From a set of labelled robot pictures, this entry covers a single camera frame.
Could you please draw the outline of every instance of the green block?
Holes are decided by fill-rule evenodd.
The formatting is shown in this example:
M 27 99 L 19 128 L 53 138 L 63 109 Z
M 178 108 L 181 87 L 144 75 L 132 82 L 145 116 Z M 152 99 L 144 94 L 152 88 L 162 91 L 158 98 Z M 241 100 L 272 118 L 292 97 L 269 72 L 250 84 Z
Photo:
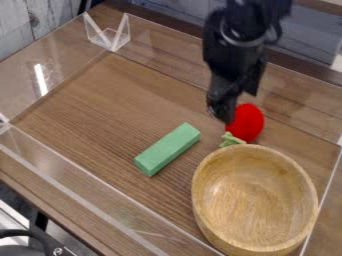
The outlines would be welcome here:
M 184 123 L 137 156 L 136 165 L 148 176 L 154 176 L 200 139 L 201 132 L 189 123 Z

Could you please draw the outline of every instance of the red ball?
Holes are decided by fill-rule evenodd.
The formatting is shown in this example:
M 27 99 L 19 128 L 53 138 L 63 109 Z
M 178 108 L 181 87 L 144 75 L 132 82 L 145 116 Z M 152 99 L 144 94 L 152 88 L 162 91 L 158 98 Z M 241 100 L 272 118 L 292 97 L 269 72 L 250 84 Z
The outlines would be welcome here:
M 236 120 L 226 126 L 234 137 L 252 142 L 260 136 L 265 126 L 265 116 L 253 104 L 242 104 L 236 110 Z

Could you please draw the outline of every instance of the wooden table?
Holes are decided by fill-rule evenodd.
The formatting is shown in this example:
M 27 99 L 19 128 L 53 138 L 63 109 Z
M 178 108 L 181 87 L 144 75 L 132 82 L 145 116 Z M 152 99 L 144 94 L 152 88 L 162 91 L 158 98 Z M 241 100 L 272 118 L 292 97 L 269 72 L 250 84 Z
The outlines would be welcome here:
M 101 25 L 116 27 L 122 13 L 101 5 L 93 16 Z M 224 134 L 222 123 L 205 109 L 210 74 L 202 62 L 201 39 L 137 17 L 130 20 L 133 42 L 118 54 L 90 48 L 83 36 L 79 48 L 69 44 L 82 27 L 75 20 L 2 64 L 2 79 L 17 79 L 5 70 L 11 70 L 21 58 L 42 54 L 39 49 L 53 40 L 65 58 L 54 58 L 51 51 L 43 54 L 54 61 L 71 62 L 73 72 L 63 64 L 61 74 L 73 75 L 63 76 L 62 85 L 13 120 L 15 127 L 58 153 L 14 129 L 18 144 L 11 144 L 10 135 L 0 141 L 26 161 L 15 161 L 11 152 L 0 151 L 0 179 L 101 254 L 218 255 L 206 247 L 192 210 L 193 174 L 218 148 Z M 82 53 L 95 56 L 98 51 L 102 54 L 77 71 L 73 63 L 89 62 Z M 22 90 L 15 86 L 13 96 Z M 337 164 L 341 100 L 341 88 L 273 64 L 258 97 L 241 98 L 258 104 L 269 116 L 257 143 L 304 166 L 320 200 L 333 171 L 342 173 Z M 149 178 L 136 167 L 134 157 L 184 122 L 201 130 L 204 139 Z M 336 242 L 342 237 L 340 185 L 336 179 L 303 255 L 341 254 Z

